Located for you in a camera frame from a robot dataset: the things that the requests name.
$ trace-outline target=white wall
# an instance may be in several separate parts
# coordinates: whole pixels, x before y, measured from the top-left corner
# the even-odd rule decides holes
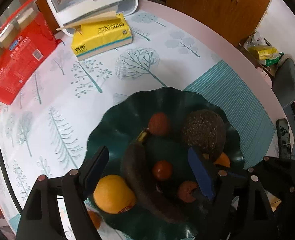
[[[257,31],[278,51],[295,58],[295,16],[283,0],[271,0]]]

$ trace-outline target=black cable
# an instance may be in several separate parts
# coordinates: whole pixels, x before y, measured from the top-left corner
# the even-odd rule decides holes
[[[4,164],[4,160],[3,160],[3,155],[2,155],[2,152],[1,152],[1,148],[0,148],[0,167],[1,167],[1,171],[2,171],[2,174],[3,174],[4,180],[5,180],[6,187],[9,190],[9,194],[11,195],[11,198],[12,198],[12,200],[13,200],[13,202],[14,202],[17,210],[18,210],[18,212],[20,214],[22,214],[23,209],[22,209],[20,203],[18,202],[18,200],[17,200],[17,198],[15,196],[15,193],[13,191],[11,182],[9,181],[9,176],[7,174],[7,171],[6,171],[6,167],[5,167],[5,164]]]

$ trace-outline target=pink table edge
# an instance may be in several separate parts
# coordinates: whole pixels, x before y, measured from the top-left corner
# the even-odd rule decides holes
[[[286,118],[277,97],[255,67],[222,36],[192,17],[155,2],[139,0],[138,9],[150,12],[176,25],[218,54],[252,90],[274,125],[278,119]],[[294,137],[291,128],[290,138],[292,149]]]

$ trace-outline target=blue logo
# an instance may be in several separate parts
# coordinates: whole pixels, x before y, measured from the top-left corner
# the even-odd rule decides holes
[[[15,40],[15,41],[12,43],[12,45],[9,47],[9,51],[14,50],[14,48],[17,46],[18,43],[19,43],[19,41],[18,41],[18,40]]]

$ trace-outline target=striped placemat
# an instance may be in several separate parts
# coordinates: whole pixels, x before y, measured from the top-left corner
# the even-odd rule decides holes
[[[184,90],[200,93],[225,111],[240,135],[244,168],[262,160],[275,133],[275,125],[250,88],[227,63],[219,61]]]

